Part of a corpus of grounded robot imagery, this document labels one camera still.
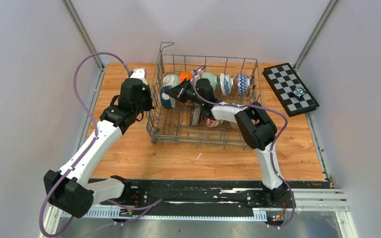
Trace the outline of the white bowl green dashes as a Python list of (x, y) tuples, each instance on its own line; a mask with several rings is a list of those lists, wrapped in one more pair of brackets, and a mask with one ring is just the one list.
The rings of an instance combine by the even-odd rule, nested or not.
[(177, 74), (168, 74), (164, 76), (163, 80), (163, 87), (176, 87), (180, 84), (179, 75)]

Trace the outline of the dark teal bowl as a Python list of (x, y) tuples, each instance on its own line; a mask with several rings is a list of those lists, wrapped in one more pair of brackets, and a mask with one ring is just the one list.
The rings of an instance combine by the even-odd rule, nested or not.
[(162, 87), (158, 97), (163, 108), (174, 109), (176, 107), (176, 101), (165, 93), (169, 89), (171, 89), (171, 86)]

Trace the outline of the grey wire dish rack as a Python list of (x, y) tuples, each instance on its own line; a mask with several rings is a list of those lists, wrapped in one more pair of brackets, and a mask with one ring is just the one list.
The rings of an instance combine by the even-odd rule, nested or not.
[(147, 114), (146, 130), (152, 143), (171, 142), (202, 145), (237, 146), (247, 148), (241, 132), (235, 123), (207, 119), (201, 106), (192, 102), (171, 101), (171, 108), (162, 101), (166, 91), (166, 77), (178, 77), (182, 72), (192, 72), (201, 65), (204, 71), (220, 79), (223, 75), (233, 78), (234, 87), (229, 94), (223, 94), (221, 85), (214, 90), (215, 98), (230, 104), (261, 102), (258, 60), (254, 58), (184, 55), (173, 52), (173, 42), (161, 42), (153, 77), (151, 92), (155, 109)]

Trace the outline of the black bowl beige inside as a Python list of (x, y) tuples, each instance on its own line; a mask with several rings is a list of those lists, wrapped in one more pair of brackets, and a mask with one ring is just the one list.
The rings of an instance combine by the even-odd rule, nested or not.
[(202, 122), (202, 114), (201, 114), (201, 106), (195, 105), (192, 106), (191, 112), (190, 112), (190, 122), (189, 126), (199, 126)]

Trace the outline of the pale green bowl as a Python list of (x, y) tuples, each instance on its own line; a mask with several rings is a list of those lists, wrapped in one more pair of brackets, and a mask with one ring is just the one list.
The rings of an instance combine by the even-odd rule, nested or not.
[(206, 78), (209, 80), (210, 82), (210, 85), (212, 86), (213, 88), (213, 92), (216, 91), (217, 87), (218, 87), (218, 76), (211, 73), (211, 72), (204, 72), (202, 74), (202, 77), (201, 78)]

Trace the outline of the orange floral pattern bowl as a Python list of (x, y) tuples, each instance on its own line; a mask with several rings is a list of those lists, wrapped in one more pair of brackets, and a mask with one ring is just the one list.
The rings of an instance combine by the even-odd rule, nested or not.
[(217, 126), (219, 126), (222, 123), (223, 123), (223, 120), (216, 120), (216, 119), (209, 119), (209, 118), (206, 118), (206, 120), (205, 120), (205, 125), (208, 128), (216, 128)]

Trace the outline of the blue floral pattern bowl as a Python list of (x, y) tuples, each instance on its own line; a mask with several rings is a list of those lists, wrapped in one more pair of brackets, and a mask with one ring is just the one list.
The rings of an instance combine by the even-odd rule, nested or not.
[(221, 73), (219, 79), (222, 94), (224, 96), (230, 94), (234, 87), (234, 81), (232, 76), (226, 73)]

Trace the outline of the blue zigzag pattern bowl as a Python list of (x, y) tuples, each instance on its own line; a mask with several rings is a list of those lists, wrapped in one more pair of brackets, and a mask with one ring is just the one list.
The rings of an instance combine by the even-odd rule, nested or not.
[(236, 76), (237, 87), (239, 95), (244, 95), (248, 92), (250, 86), (250, 79), (243, 73), (238, 73)]

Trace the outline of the orange bowl white inside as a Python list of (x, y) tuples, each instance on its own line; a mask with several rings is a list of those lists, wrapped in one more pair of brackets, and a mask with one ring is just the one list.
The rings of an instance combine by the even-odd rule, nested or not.
[(189, 80), (192, 80), (193, 78), (193, 74), (192, 73), (189, 73), (189, 72), (181, 72), (179, 74), (179, 82), (182, 83), (183, 81), (189, 79)]

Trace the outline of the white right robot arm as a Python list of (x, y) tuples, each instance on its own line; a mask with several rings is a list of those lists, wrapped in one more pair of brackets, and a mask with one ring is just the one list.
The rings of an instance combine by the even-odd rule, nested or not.
[(201, 113), (209, 119), (237, 124), (244, 141), (255, 151), (262, 173), (261, 197), (251, 196), (249, 203), (254, 205), (263, 201), (270, 207), (276, 207), (283, 201), (288, 187), (280, 172), (275, 151), (280, 132), (268, 115), (268, 108), (262, 107), (259, 102), (247, 105), (221, 102), (215, 97), (207, 79), (200, 79), (196, 84), (186, 79), (166, 90), (165, 94), (179, 102), (198, 104)]

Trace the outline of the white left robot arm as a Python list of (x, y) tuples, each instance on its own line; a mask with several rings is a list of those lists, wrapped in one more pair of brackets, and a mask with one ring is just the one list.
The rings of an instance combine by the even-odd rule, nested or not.
[(120, 94), (100, 116), (95, 131), (79, 151), (58, 171), (44, 175), (49, 203), (70, 215), (81, 218), (89, 209), (103, 201), (114, 199), (120, 205), (132, 199), (131, 182), (120, 176), (90, 183), (89, 179), (108, 149), (137, 120), (139, 114), (153, 109), (150, 88), (146, 80), (127, 78)]

